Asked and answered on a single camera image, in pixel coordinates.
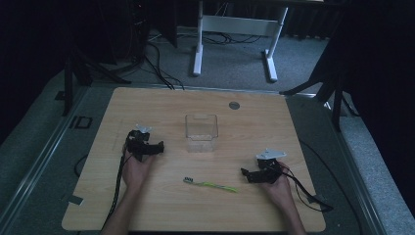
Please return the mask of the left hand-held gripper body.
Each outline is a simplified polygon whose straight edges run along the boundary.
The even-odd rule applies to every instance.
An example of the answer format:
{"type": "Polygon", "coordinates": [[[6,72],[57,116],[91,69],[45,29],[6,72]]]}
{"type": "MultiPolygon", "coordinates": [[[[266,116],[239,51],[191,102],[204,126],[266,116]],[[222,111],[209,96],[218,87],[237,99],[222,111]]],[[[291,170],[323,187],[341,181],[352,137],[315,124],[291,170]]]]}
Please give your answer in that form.
{"type": "Polygon", "coordinates": [[[148,143],[149,139],[149,128],[138,126],[128,133],[125,140],[125,151],[139,162],[142,162],[145,155],[152,154],[152,147],[148,143]]]}

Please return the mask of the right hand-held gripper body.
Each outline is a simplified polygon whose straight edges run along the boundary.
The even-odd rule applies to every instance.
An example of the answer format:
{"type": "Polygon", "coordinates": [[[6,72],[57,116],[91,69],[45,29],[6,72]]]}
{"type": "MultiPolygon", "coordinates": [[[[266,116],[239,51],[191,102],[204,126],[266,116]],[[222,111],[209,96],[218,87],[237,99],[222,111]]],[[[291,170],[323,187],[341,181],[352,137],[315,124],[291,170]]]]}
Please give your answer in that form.
{"type": "Polygon", "coordinates": [[[286,156],[283,151],[269,148],[256,155],[257,165],[263,173],[265,182],[274,183],[282,175],[282,167],[278,160],[286,156]]]}

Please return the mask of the green toothbrush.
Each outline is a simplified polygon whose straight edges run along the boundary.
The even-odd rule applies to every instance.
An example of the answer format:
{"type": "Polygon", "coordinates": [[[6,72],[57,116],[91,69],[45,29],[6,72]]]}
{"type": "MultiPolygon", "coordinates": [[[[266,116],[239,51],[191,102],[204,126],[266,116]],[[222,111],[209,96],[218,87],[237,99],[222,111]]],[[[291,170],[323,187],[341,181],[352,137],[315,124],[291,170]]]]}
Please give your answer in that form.
{"type": "Polygon", "coordinates": [[[221,189],[221,190],[225,190],[225,191],[232,192],[232,193],[237,193],[238,192],[238,190],[234,187],[218,185],[218,184],[211,183],[211,182],[197,182],[191,177],[184,177],[183,182],[188,183],[188,184],[192,184],[192,185],[197,185],[197,186],[204,186],[204,187],[211,187],[211,188],[221,189]]]}

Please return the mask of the clear plastic box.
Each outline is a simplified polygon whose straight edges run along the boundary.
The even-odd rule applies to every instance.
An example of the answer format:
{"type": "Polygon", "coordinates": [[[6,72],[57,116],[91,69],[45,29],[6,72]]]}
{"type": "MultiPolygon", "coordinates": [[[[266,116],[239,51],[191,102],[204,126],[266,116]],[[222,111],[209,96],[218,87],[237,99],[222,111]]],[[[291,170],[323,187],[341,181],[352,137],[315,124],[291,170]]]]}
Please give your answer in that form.
{"type": "Polygon", "coordinates": [[[216,115],[187,115],[185,136],[189,153],[209,153],[215,149],[218,138],[216,115]]]}

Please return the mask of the person's right hand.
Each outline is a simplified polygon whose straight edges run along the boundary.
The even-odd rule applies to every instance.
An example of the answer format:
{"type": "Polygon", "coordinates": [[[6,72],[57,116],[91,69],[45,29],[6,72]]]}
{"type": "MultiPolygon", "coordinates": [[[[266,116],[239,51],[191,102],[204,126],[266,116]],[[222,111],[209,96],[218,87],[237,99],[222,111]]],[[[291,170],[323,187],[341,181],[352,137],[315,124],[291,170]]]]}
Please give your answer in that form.
{"type": "Polygon", "coordinates": [[[270,200],[282,211],[289,211],[295,206],[289,179],[282,174],[274,183],[261,183],[260,187],[270,200]]]}

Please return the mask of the person's left hand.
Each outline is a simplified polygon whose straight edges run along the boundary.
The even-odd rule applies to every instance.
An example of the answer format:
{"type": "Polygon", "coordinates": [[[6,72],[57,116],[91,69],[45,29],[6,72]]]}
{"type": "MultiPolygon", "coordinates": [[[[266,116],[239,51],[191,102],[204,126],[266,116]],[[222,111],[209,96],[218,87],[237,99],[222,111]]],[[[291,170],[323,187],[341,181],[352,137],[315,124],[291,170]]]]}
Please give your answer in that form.
{"type": "Polygon", "coordinates": [[[123,162],[122,178],[126,185],[125,193],[127,195],[137,196],[149,175],[156,156],[149,156],[143,162],[139,162],[126,149],[123,150],[123,156],[125,160],[123,162]]]}

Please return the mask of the black metal stand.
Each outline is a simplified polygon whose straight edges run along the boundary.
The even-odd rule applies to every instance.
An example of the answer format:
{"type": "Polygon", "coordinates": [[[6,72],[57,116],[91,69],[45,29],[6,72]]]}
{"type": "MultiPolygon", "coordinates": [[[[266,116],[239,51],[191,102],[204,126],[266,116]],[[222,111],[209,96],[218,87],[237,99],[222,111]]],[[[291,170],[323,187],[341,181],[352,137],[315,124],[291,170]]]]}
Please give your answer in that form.
{"type": "Polygon", "coordinates": [[[318,60],[308,81],[292,89],[281,91],[280,94],[293,96],[306,88],[321,83],[321,87],[316,93],[316,99],[320,103],[325,103],[331,96],[334,96],[331,122],[337,131],[341,131],[340,116],[342,101],[345,99],[344,91],[347,80],[354,69],[355,65],[347,60],[322,56],[318,60]]]}
{"type": "Polygon", "coordinates": [[[72,76],[75,75],[76,79],[81,85],[89,86],[93,81],[89,73],[89,67],[96,70],[103,76],[109,78],[110,80],[114,81],[115,83],[130,84],[130,81],[117,76],[112,71],[104,68],[99,63],[95,62],[94,60],[86,56],[80,49],[74,47],[71,50],[64,67],[64,117],[69,114],[69,111],[71,110],[73,104],[72,76]]]}

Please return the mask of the black rectangular floor frame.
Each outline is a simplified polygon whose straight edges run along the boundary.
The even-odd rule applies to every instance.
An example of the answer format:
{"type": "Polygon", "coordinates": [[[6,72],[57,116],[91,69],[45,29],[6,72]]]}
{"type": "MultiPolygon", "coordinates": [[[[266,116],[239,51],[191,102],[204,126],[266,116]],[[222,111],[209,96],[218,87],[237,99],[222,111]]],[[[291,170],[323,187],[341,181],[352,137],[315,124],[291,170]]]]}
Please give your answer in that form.
{"type": "Polygon", "coordinates": [[[75,116],[70,122],[69,128],[72,129],[88,129],[92,125],[92,117],[75,116]]]}

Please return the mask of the metal floor rail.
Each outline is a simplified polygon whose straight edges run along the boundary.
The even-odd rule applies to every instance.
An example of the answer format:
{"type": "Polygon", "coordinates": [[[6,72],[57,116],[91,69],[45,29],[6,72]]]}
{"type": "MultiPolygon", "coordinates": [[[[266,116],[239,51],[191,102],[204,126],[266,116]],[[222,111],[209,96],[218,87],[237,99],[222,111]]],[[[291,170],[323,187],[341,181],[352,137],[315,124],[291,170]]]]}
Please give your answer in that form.
{"type": "Polygon", "coordinates": [[[386,235],[386,230],[378,215],[374,201],[359,171],[358,163],[354,159],[351,147],[345,139],[345,132],[341,131],[336,124],[333,124],[332,115],[335,113],[335,108],[329,102],[323,102],[323,107],[334,131],[337,146],[340,148],[340,159],[343,162],[348,184],[353,194],[353,197],[349,198],[356,202],[356,207],[353,209],[357,213],[362,214],[361,224],[366,225],[371,235],[386,235]]]}
{"type": "Polygon", "coordinates": [[[82,101],[87,90],[87,87],[80,87],[78,89],[67,115],[65,117],[60,117],[56,128],[53,130],[50,138],[43,146],[42,151],[24,175],[12,199],[7,204],[7,207],[0,213],[0,233],[6,234],[13,225],[26,200],[36,186],[38,179],[41,177],[45,167],[50,162],[52,155],[59,146],[61,139],[69,128],[69,125],[74,117],[74,113],[76,112],[79,103],[82,101]]]}

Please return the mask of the white desk frame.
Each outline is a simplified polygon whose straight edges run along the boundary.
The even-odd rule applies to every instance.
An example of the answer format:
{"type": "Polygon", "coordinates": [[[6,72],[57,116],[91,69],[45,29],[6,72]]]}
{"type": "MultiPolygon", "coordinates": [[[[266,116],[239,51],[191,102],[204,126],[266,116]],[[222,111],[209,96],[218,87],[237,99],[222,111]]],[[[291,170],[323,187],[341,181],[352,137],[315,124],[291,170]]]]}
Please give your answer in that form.
{"type": "Polygon", "coordinates": [[[268,49],[263,52],[269,79],[273,82],[278,80],[277,70],[274,63],[274,53],[283,29],[285,18],[289,8],[283,7],[277,20],[259,20],[236,17],[211,16],[204,14],[204,0],[198,3],[198,26],[196,53],[193,65],[193,75],[202,73],[203,63],[203,34],[205,32],[220,32],[230,34],[245,34],[254,36],[271,37],[272,41],[268,49]]]}

